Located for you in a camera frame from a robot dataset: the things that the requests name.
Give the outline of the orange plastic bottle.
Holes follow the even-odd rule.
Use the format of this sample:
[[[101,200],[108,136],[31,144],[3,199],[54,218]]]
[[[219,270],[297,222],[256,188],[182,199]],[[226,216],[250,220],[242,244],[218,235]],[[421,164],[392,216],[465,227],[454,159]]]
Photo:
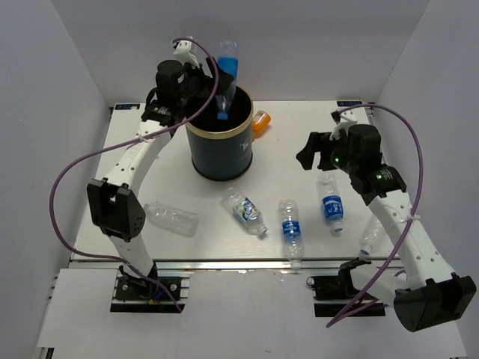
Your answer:
[[[259,138],[268,127],[271,117],[265,111],[258,111],[252,119],[252,131],[255,138]]]

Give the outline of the green blue label bottle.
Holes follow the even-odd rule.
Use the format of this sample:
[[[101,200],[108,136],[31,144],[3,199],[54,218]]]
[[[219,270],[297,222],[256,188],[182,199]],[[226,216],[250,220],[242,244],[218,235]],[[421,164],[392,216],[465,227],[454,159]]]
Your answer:
[[[222,205],[248,233],[259,238],[266,235],[268,227],[262,212],[241,191],[234,187],[228,188],[222,195]]]

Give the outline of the clear unlabelled crushed bottle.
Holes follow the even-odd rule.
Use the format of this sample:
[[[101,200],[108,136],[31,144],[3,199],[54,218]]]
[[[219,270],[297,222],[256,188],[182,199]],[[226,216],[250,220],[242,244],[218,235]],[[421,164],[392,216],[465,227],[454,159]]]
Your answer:
[[[198,215],[160,202],[144,206],[148,221],[163,230],[177,235],[193,237],[198,228]]]

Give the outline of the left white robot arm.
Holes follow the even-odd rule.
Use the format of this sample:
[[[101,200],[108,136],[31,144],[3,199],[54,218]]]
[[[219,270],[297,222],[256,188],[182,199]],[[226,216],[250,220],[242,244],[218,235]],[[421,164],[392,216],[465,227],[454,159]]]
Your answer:
[[[158,290],[154,262],[141,237],[145,212],[137,195],[159,152],[186,118],[197,117],[217,94],[233,83],[216,59],[208,58],[211,74],[191,60],[159,63],[156,85],[149,92],[134,141],[128,144],[114,167],[88,183],[87,194],[93,224],[100,228],[125,260],[127,275],[135,277],[132,289],[141,298]]]

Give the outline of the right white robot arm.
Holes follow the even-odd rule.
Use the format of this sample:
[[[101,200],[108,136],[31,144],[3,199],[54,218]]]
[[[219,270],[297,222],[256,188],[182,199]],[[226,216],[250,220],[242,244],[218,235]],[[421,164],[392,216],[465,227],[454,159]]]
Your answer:
[[[296,158],[305,170],[338,169],[348,174],[354,191],[380,221],[396,249],[406,279],[382,274],[365,260],[341,266],[339,292],[355,298],[364,289],[394,308],[400,323],[411,332],[462,317],[477,292],[469,276],[460,277],[438,252],[412,204],[401,175],[382,160],[381,136],[376,127],[356,124],[334,132],[312,132]]]

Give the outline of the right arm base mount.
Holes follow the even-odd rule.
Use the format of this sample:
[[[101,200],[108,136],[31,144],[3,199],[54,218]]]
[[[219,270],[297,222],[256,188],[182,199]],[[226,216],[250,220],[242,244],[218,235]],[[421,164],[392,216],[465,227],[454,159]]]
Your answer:
[[[333,318],[341,308],[353,299],[359,292],[353,287],[350,272],[358,266],[370,265],[371,261],[356,258],[343,263],[337,274],[310,276],[306,280],[306,286],[314,292],[314,315],[316,318]],[[350,310],[363,307],[371,303],[371,306],[361,312],[353,314],[353,317],[381,317],[385,316],[385,305],[376,302],[376,299],[364,294]]]

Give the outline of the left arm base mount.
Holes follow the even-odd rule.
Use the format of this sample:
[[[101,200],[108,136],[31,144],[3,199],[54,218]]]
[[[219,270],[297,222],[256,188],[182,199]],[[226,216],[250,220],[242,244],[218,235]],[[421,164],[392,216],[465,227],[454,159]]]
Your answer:
[[[181,276],[160,276],[157,280],[171,293],[182,310],[186,305],[189,291],[189,278]],[[117,272],[111,313],[176,313],[180,311],[166,291],[143,278],[130,277],[123,266]]]

